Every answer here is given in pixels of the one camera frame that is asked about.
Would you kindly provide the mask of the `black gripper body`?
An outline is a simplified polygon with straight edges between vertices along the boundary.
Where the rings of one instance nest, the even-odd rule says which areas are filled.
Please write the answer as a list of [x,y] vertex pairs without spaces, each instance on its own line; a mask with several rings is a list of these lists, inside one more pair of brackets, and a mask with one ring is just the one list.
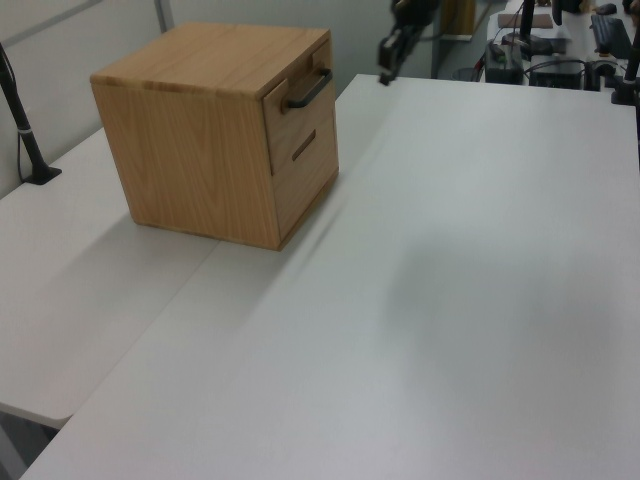
[[378,64],[383,69],[391,69],[396,55],[403,55],[405,60],[414,48],[414,29],[412,27],[395,27],[383,38],[378,48]]

